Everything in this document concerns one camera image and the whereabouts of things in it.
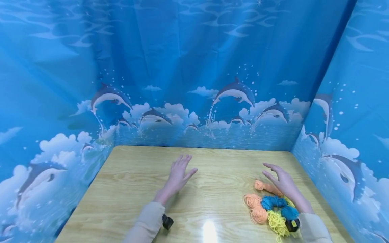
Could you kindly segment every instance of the yarn pile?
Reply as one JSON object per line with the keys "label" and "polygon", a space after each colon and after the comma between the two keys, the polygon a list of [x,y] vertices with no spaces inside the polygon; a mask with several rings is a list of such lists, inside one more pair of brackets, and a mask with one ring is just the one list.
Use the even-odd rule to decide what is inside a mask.
{"label": "yarn pile", "polygon": [[298,218],[298,211],[294,204],[272,184],[255,180],[254,188],[258,191],[270,192],[276,196],[245,195],[243,201],[250,209],[251,221],[254,224],[265,224],[268,222],[272,231],[277,234],[277,243],[282,242],[281,237],[290,235],[297,237],[298,233],[289,232],[285,225],[287,220],[296,220]]}

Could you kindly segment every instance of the yarn skein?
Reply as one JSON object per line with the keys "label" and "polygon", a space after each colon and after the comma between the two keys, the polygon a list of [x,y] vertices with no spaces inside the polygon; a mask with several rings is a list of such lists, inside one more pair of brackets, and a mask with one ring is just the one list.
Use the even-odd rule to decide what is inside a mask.
{"label": "yarn skein", "polygon": [[254,188],[259,190],[259,191],[262,191],[262,190],[268,191],[268,192],[273,193],[279,197],[283,196],[283,194],[280,192],[280,190],[277,189],[273,184],[265,183],[265,182],[262,182],[260,180],[255,180]]}
{"label": "yarn skein", "polygon": [[267,221],[268,213],[261,205],[262,198],[256,194],[247,194],[243,202],[250,209],[251,221],[254,224],[264,224]]}

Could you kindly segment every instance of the left hand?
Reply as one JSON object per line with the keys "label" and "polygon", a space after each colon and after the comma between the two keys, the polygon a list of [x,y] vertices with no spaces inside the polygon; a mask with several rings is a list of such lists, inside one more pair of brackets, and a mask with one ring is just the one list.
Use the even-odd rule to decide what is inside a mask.
{"label": "left hand", "polygon": [[165,205],[170,197],[179,192],[186,185],[189,179],[197,172],[197,168],[194,168],[191,169],[188,174],[185,174],[186,167],[191,159],[192,155],[187,154],[185,157],[181,155],[172,163],[169,179],[165,186],[157,193],[154,201]]}

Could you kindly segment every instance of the black object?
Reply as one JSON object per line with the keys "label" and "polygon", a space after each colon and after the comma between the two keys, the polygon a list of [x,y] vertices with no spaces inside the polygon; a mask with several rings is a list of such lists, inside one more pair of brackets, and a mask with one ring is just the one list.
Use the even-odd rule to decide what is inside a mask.
{"label": "black object", "polygon": [[168,216],[166,216],[166,214],[163,214],[162,216],[162,226],[169,230],[170,227],[173,225],[174,221],[172,220],[172,218],[169,218]]}
{"label": "black object", "polygon": [[298,228],[300,227],[300,220],[295,219],[295,220],[287,220],[285,222],[285,225],[289,232],[296,232]]}

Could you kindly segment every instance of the yellow yarn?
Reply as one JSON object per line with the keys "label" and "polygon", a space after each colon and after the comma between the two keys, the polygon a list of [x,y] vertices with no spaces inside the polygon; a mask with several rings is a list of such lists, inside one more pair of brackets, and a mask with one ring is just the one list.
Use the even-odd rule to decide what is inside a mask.
{"label": "yellow yarn", "polygon": [[289,198],[287,198],[286,196],[284,196],[284,199],[285,199],[286,203],[287,203],[289,206],[292,206],[293,208],[296,207],[296,206],[292,203],[292,201],[291,201]]}
{"label": "yellow yarn", "polygon": [[277,234],[277,237],[275,239],[277,243],[282,242],[281,237],[289,236],[289,235],[292,235],[293,237],[298,236],[298,233],[296,232],[293,233],[289,232],[289,230],[285,225],[286,219],[281,216],[280,211],[268,210],[267,212],[268,212],[269,226],[272,229],[272,231],[274,231]]}

